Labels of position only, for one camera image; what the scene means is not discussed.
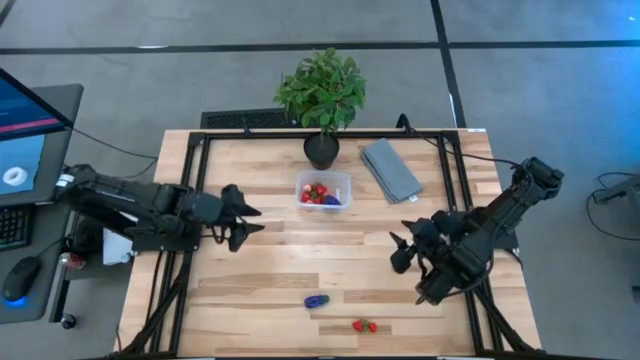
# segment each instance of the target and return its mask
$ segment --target black pot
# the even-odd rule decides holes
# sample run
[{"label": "black pot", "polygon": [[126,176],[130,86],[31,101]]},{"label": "black pot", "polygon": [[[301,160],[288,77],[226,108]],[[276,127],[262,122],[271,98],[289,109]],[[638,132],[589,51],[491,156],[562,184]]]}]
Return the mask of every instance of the black pot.
[{"label": "black pot", "polygon": [[318,170],[327,170],[338,156],[340,143],[333,135],[314,133],[304,141],[304,154]]}]

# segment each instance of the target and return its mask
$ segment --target desk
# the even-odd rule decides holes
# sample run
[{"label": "desk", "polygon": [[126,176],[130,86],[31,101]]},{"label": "desk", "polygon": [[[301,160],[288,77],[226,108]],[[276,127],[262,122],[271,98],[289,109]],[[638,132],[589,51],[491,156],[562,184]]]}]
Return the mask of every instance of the desk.
[{"label": "desk", "polygon": [[[73,122],[75,122],[80,106],[82,90],[81,85],[47,86],[33,89],[36,94]],[[62,170],[70,138],[71,130],[46,135],[36,175],[35,190],[3,195],[0,197],[2,206],[50,200],[55,181]],[[9,270],[20,259],[37,255],[42,249],[64,236],[69,214],[69,207],[63,204],[36,207],[31,245],[0,252],[0,281],[4,282]],[[49,300],[49,292],[56,272],[61,246],[61,244],[53,246],[40,257],[42,268],[23,306],[10,307],[3,298],[0,299],[0,324],[32,321],[42,317]]]},{"label": "desk", "polygon": [[[185,130],[165,133],[155,181],[179,183],[188,137]],[[491,156],[486,133],[460,130],[459,138],[463,152]],[[211,143],[204,190],[218,194],[224,185],[237,184],[247,203],[263,212],[253,222],[266,229],[252,235],[238,253],[208,239],[194,253],[180,356],[474,353],[464,297],[435,307],[415,306],[419,269],[414,264],[397,275],[389,264],[395,245],[388,231],[408,237],[400,220],[448,208],[438,150],[421,139],[391,140],[424,192],[415,203],[389,205],[359,157],[359,150],[373,141],[340,140],[331,170],[351,174],[353,202],[339,214],[300,210],[296,205],[296,175],[310,168],[302,139]],[[193,157],[192,186],[200,149]],[[475,205],[488,204],[501,192],[494,164],[475,159],[465,163]],[[455,169],[452,158],[449,166]],[[456,198],[461,204],[460,191]],[[123,343],[129,343],[145,322],[156,256],[142,254],[134,264],[120,322]],[[520,267],[504,252],[495,256],[495,302],[525,341],[539,346]],[[329,305],[306,310],[303,299],[321,293],[331,296]],[[479,312],[484,343],[490,348],[486,317],[481,308]],[[351,323],[358,318],[375,321],[378,333],[356,334]],[[166,319],[173,319],[171,310]],[[161,349],[167,348],[170,325],[165,321]]]}]

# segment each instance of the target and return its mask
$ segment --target potted plant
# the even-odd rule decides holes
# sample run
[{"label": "potted plant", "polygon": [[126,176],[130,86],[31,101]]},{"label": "potted plant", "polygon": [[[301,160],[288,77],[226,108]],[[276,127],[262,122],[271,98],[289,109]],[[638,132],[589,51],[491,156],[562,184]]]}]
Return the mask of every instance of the potted plant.
[{"label": "potted plant", "polygon": [[274,102],[284,105],[288,116],[300,119],[303,127],[319,127],[304,142],[304,153],[314,168],[328,169],[340,150],[336,132],[345,129],[365,103],[365,78],[353,58],[342,61],[336,49],[314,50],[303,59],[294,75],[284,77]]}]

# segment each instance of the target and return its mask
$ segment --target green plant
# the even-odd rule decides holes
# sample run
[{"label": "green plant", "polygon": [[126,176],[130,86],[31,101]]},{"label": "green plant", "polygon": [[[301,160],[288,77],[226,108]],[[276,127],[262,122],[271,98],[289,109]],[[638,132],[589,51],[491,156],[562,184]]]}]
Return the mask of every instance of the green plant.
[{"label": "green plant", "polygon": [[334,48],[323,54],[314,50],[313,58],[303,59],[294,75],[284,77],[273,101],[299,117],[302,126],[335,133],[353,122],[356,106],[364,107],[366,82],[353,58],[342,62]]}]

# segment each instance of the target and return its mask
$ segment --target computer mouse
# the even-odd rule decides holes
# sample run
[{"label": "computer mouse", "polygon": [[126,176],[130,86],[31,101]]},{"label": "computer mouse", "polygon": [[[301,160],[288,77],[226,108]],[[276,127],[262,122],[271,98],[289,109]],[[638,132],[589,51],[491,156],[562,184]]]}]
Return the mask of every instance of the computer mouse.
[{"label": "computer mouse", "polygon": [[28,256],[20,261],[9,271],[4,279],[2,295],[7,301],[17,301],[25,297],[36,279],[42,260],[35,256]]}]

